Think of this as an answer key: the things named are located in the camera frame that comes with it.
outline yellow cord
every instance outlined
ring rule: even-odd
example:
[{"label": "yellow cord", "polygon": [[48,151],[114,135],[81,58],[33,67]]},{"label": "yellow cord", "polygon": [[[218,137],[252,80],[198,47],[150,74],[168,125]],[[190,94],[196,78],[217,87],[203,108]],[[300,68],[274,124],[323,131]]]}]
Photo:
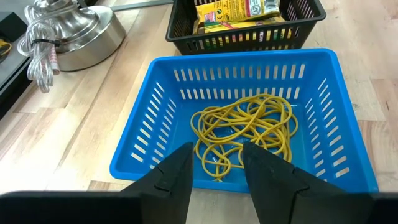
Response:
[{"label": "yellow cord", "polygon": [[0,47],[2,47],[2,46],[4,46],[4,45],[8,45],[8,46],[10,46],[10,47],[9,47],[5,52],[1,53],[0,56],[3,56],[3,55],[5,55],[6,53],[8,53],[8,52],[11,50],[11,48],[12,48],[12,45],[11,45],[10,43],[7,43],[7,42],[5,42],[3,39],[0,39]]},{"label": "yellow cord", "polygon": [[[270,119],[269,116],[272,114],[279,114],[280,120]],[[200,117],[195,126],[193,122],[197,116]],[[293,119],[295,124],[292,132],[289,129],[290,119]],[[251,142],[266,150],[278,148],[273,153],[276,155],[282,153],[284,160],[292,162],[289,142],[298,127],[299,123],[293,115],[290,103],[282,97],[268,94],[241,98],[235,103],[222,107],[209,106],[191,117],[191,128],[198,136],[194,147],[195,154],[201,160],[203,170],[214,177],[215,181],[222,181],[232,167],[243,168],[243,144],[234,141],[239,136],[250,139]],[[215,134],[217,128],[229,128],[234,133],[222,137],[217,136]],[[199,148],[202,143],[207,148],[200,155]],[[225,151],[227,145],[233,147]],[[210,152],[218,157],[217,161],[205,159]],[[239,164],[232,164],[228,159],[233,152],[238,152]],[[206,164],[215,164],[215,173],[210,172]]]}]

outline black basket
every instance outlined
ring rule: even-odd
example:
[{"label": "black basket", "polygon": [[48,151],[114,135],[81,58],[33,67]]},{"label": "black basket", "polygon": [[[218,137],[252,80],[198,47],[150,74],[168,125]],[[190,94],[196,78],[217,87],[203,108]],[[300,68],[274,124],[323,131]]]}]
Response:
[{"label": "black basket", "polygon": [[214,0],[174,1],[166,40],[173,42],[181,54],[299,49],[315,24],[326,18],[319,0],[280,0],[280,13],[286,22],[193,35],[195,5],[210,2]]}]

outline blue plastic basket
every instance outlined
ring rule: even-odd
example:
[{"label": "blue plastic basket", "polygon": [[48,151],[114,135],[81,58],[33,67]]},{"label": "blue plastic basket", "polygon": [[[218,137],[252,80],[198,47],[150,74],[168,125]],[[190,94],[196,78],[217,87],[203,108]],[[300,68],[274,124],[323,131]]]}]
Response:
[{"label": "blue plastic basket", "polygon": [[[190,118],[210,105],[271,93],[293,106],[299,129],[292,163],[350,192],[378,191],[341,68],[328,49],[158,58],[150,65],[111,162],[111,175],[137,180],[183,143]],[[248,192],[244,171],[213,182],[195,156],[193,186]]]}]

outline wooden countertop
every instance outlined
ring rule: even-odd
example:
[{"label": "wooden countertop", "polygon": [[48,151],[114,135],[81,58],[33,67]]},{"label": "wooden countertop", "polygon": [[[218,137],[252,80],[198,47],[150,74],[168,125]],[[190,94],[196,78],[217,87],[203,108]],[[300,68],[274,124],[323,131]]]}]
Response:
[{"label": "wooden countertop", "polygon": [[[322,3],[327,18],[304,47],[338,54],[379,188],[398,191],[398,3]],[[119,190],[130,183],[112,178],[109,163],[150,62],[178,54],[165,41],[171,8],[117,12],[127,30],[118,52],[93,68],[56,76],[48,94],[35,84],[26,90],[0,121],[0,192]],[[243,222],[258,222],[248,195],[193,191],[187,223]]]}]

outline wooden table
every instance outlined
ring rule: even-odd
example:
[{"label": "wooden table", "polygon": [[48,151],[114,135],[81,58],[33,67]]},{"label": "wooden table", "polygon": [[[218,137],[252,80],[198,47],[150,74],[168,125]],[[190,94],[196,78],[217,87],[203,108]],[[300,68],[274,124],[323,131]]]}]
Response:
[{"label": "wooden table", "polygon": [[[338,54],[379,188],[398,191],[398,2],[322,3],[327,19],[304,47]],[[165,41],[171,8],[117,12],[127,30],[118,52],[93,68],[55,77],[48,94],[35,84],[27,89],[0,121],[0,192],[119,190],[130,184],[112,178],[109,163],[150,62],[178,54]],[[187,223],[244,222],[258,223],[248,195],[192,192]]]}]

